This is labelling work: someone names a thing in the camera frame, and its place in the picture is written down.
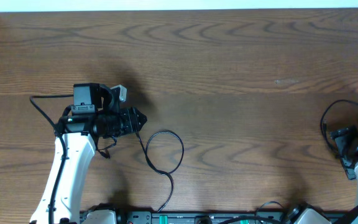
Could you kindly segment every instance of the white wall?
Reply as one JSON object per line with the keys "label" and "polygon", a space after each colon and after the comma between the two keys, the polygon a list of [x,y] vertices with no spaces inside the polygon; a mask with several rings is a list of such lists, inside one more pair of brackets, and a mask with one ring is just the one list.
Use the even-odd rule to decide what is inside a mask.
{"label": "white wall", "polygon": [[358,0],[0,0],[0,12],[358,7]]}

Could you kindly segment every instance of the brown wooden surface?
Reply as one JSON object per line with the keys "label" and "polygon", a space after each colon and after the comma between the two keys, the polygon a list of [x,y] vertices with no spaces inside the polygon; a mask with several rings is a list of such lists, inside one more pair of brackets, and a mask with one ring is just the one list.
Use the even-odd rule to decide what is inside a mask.
{"label": "brown wooden surface", "polygon": [[[53,132],[29,95],[82,82],[126,86],[127,105],[149,118],[144,141],[159,129],[182,137],[166,210],[354,206],[356,182],[318,123],[330,102],[358,101],[358,9],[0,14],[0,222],[29,220],[52,165]],[[55,121],[70,103],[39,100]],[[358,124],[358,108],[338,105],[327,119],[330,129]],[[158,209],[169,181],[136,137],[111,154],[92,160],[81,207]],[[159,136],[150,156],[172,168],[179,143]]]}

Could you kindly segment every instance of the wooden table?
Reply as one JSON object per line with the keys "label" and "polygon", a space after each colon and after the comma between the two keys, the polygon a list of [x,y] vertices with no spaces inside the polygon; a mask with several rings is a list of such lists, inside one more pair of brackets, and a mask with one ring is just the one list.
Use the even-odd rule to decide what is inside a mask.
{"label": "wooden table", "polygon": [[[0,13],[0,222],[29,220],[52,165],[53,131],[29,95],[85,82],[126,86],[123,106],[149,119],[144,141],[160,129],[183,139],[166,210],[354,206],[356,182],[319,119],[334,100],[358,101],[358,9]],[[71,101],[38,102],[57,121]],[[327,119],[330,130],[358,124],[358,108],[338,105]],[[179,146],[159,136],[150,157],[172,168]],[[169,180],[147,166],[136,137],[111,154],[91,162],[82,209],[158,209]]]}

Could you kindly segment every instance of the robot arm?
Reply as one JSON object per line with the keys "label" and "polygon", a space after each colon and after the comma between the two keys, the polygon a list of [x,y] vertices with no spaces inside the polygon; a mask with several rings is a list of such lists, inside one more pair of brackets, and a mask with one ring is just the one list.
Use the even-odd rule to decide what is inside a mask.
{"label": "robot arm", "polygon": [[[63,154],[59,138],[55,141],[55,157],[44,194],[30,223],[50,223],[52,213],[52,223],[79,224],[85,177],[89,164],[98,150],[99,137],[115,139],[138,132],[147,121],[146,116],[136,108],[120,109],[119,103],[126,99],[126,89],[123,86],[108,88],[97,83],[74,85],[73,96],[74,105],[67,107],[56,124],[55,135],[62,135],[67,156],[58,181],[53,211],[49,209],[52,208],[52,190],[59,177]],[[114,212],[109,214],[108,212],[93,215],[101,215],[98,221],[100,223],[103,216],[109,220],[115,215]]]}

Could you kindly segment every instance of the wooden tabletop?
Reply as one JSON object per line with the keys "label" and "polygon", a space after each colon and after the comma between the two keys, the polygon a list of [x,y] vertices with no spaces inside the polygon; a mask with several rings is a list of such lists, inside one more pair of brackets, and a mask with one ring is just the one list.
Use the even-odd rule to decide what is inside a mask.
{"label": "wooden tabletop", "polygon": [[[0,13],[0,222],[29,221],[52,166],[53,130],[29,96],[86,82],[127,87],[123,106],[149,119],[144,141],[161,129],[182,138],[166,210],[354,206],[356,181],[319,119],[334,100],[358,101],[358,9]],[[72,99],[37,102],[57,121]],[[327,120],[329,130],[358,125],[358,108],[337,105]],[[171,136],[149,150],[159,169],[180,158]],[[82,209],[158,209],[169,180],[147,166],[136,137],[110,153],[93,158]]]}

